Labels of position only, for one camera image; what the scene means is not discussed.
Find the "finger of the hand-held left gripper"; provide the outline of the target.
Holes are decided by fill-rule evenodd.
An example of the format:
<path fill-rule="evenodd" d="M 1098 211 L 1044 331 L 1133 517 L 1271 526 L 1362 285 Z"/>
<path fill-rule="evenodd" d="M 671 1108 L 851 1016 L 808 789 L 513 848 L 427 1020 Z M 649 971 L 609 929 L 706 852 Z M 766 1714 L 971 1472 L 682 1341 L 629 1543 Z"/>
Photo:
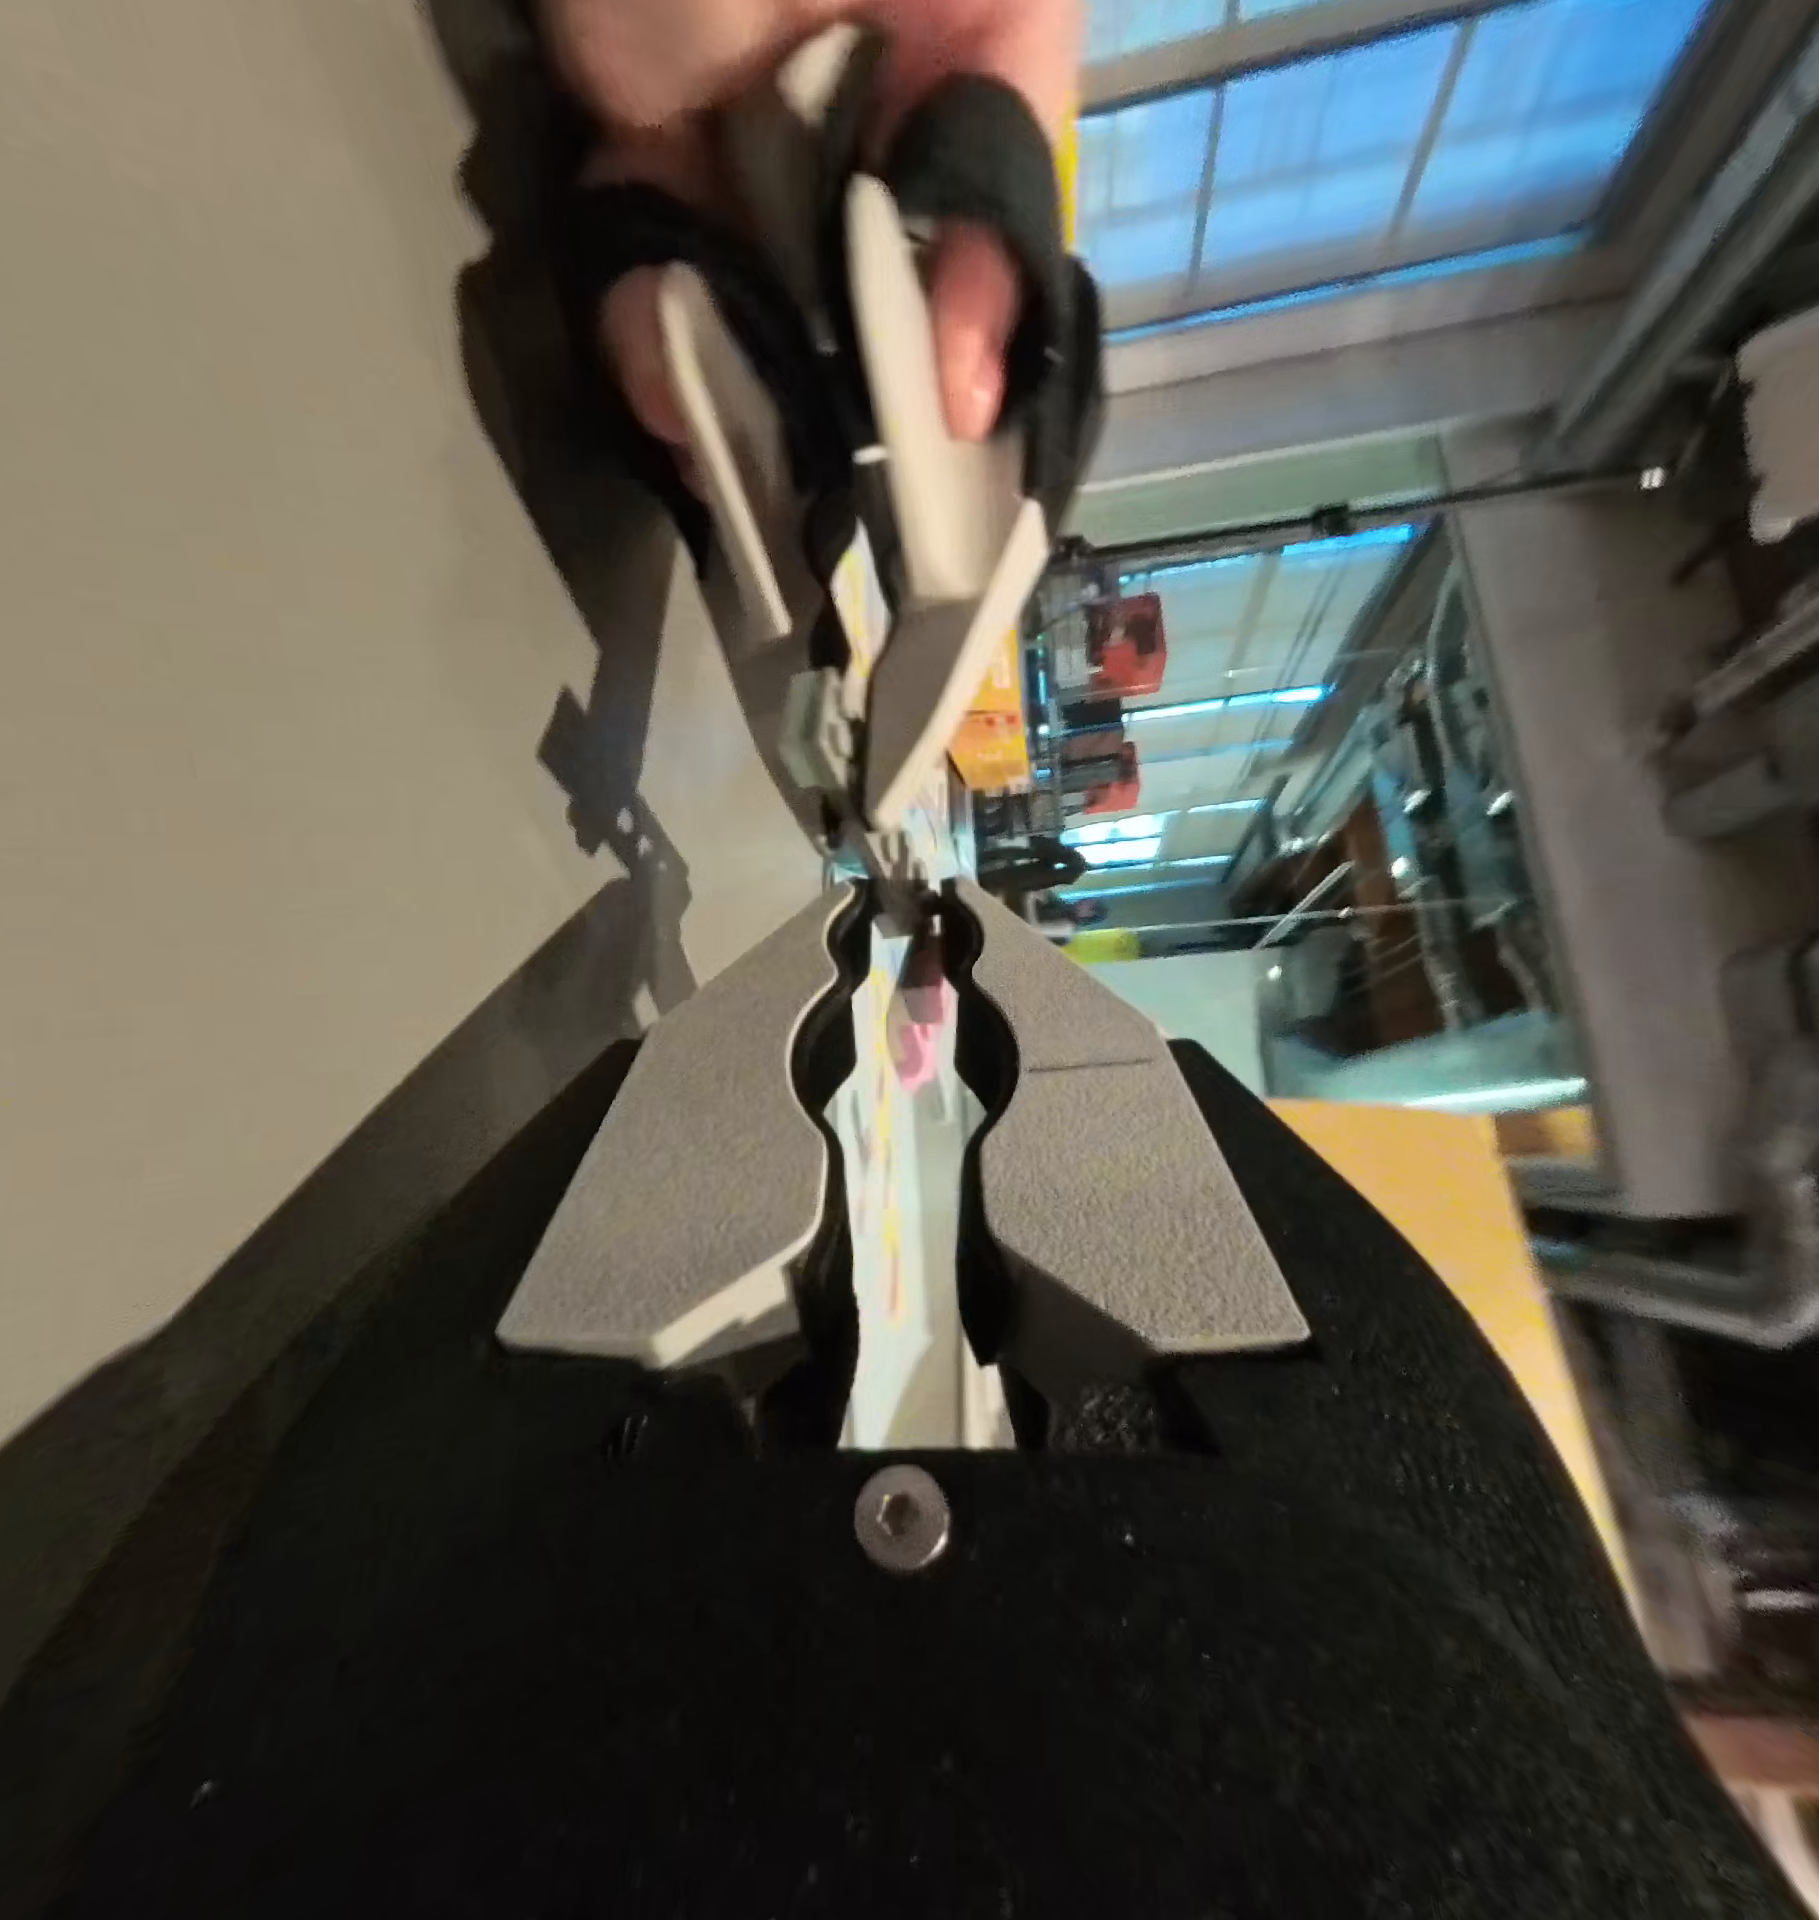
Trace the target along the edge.
<path fill-rule="evenodd" d="M 775 401 L 694 266 L 663 271 L 659 323 L 666 378 L 747 630 L 791 638 L 783 562 L 795 557 L 795 492 Z"/>
<path fill-rule="evenodd" d="M 850 181 L 845 242 L 904 590 L 870 680 L 861 813 L 873 831 L 898 832 L 1016 638 L 1048 525 L 1026 492 L 1016 434 L 966 442 L 949 431 L 919 256 L 873 173 Z"/>

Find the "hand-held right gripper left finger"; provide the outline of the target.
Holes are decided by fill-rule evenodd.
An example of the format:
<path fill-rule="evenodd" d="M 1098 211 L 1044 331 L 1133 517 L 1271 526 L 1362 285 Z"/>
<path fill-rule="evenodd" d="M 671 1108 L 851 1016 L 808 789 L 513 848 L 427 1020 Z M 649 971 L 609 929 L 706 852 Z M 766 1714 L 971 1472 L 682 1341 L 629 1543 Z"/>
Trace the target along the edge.
<path fill-rule="evenodd" d="M 863 888 L 835 885 L 649 1027 L 505 1305 L 505 1350 L 656 1377 L 797 1350 L 850 1379 L 833 1105 L 861 978 Z"/>

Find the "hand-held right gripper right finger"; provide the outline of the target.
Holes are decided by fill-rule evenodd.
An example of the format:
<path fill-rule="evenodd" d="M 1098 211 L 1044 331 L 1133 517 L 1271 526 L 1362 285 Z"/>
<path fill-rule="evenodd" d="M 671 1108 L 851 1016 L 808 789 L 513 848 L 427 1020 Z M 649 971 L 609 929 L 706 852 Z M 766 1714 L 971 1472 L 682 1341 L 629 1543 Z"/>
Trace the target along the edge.
<path fill-rule="evenodd" d="M 982 885 L 946 888 L 955 1066 L 982 1106 L 955 1289 L 989 1438 L 1092 1406 L 1184 1431 L 1195 1368 L 1290 1363 L 1312 1326 L 1158 1023 Z"/>

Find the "long grey brick plate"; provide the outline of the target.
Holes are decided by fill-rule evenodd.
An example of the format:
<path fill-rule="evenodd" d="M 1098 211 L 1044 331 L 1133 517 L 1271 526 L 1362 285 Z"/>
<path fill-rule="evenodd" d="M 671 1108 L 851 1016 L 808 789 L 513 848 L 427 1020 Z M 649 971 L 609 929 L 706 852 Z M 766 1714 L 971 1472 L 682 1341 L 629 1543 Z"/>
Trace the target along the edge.
<path fill-rule="evenodd" d="M 778 750 L 829 875 L 865 883 L 887 925 L 898 933 L 919 931 L 928 914 L 931 855 L 919 843 L 911 816 L 885 824 L 870 812 L 867 728 L 850 715 L 840 672 L 808 668 L 793 675 Z"/>

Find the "person's left hand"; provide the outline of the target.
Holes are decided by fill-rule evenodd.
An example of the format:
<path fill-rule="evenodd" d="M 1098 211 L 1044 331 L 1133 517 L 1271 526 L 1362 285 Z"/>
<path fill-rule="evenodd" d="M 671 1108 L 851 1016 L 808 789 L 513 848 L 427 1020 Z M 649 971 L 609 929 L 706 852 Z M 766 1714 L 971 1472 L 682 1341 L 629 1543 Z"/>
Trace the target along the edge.
<path fill-rule="evenodd" d="M 562 74 L 604 127 L 585 179 L 641 182 L 719 215 L 736 200 L 715 117 L 840 21 L 889 41 L 875 158 L 890 155 L 899 127 L 955 75 L 1008 86 L 1065 136 L 1086 49 L 1077 3 L 555 3 L 541 15 Z M 1005 411 L 1026 275 L 992 228 L 946 218 L 926 292 L 949 430 L 982 442 Z"/>

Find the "open instruction booklet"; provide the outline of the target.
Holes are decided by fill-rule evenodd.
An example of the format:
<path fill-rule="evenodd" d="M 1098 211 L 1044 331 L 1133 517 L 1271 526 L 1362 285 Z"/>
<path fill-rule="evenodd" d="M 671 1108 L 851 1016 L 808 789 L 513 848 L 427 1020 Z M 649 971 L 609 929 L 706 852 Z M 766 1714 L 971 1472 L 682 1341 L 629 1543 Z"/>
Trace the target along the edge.
<path fill-rule="evenodd" d="M 978 1110 L 953 1070 L 951 990 L 938 1023 L 911 1020 L 898 994 L 909 936 L 875 911 L 850 1001 L 853 1070 L 829 1106 L 857 1302 L 842 1429 L 856 1450 L 982 1442 L 993 1424 L 955 1302 L 965 1134 Z"/>

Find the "wooden book stand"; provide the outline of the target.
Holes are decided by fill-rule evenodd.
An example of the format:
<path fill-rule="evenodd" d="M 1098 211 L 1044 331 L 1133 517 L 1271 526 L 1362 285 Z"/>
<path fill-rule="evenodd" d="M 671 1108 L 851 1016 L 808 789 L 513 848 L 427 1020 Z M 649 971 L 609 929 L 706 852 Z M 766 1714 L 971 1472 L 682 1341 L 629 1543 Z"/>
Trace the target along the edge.
<path fill-rule="evenodd" d="M 1617 1561 L 1621 1525 L 1494 1120 L 1304 1098 L 1274 1098 L 1268 1108 L 1377 1207 L 1474 1317 Z"/>

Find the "toy brick set box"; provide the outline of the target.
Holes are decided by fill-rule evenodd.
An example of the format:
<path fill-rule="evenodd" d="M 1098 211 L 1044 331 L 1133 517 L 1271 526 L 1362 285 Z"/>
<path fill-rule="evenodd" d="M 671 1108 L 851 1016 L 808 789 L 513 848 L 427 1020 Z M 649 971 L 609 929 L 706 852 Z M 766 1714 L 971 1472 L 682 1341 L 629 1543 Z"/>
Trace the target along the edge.
<path fill-rule="evenodd" d="M 1019 630 L 1008 630 L 949 737 L 951 767 L 975 794 L 1008 797 L 1031 791 L 1022 664 Z"/>

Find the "black tripod pole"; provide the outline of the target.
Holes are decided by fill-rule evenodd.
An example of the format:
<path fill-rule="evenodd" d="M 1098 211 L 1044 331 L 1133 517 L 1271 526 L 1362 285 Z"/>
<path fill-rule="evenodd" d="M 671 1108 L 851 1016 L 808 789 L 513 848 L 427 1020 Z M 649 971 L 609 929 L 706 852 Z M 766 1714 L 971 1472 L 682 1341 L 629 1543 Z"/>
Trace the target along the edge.
<path fill-rule="evenodd" d="M 1372 506 L 1356 506 L 1355 500 L 1327 504 L 1306 515 L 1243 519 L 1210 526 L 1207 531 L 1190 534 L 1104 542 L 1094 542 L 1086 536 L 1065 536 L 1057 542 L 1054 557 L 1060 563 L 1118 567 L 1213 562 L 1300 542 L 1318 545 L 1328 541 L 1355 541 L 1362 534 L 1421 525 L 1452 512 L 1508 506 L 1512 500 L 1537 496 L 1606 490 L 1665 492 L 1673 479 L 1673 464 L 1541 471 L 1445 492 L 1402 494 Z"/>

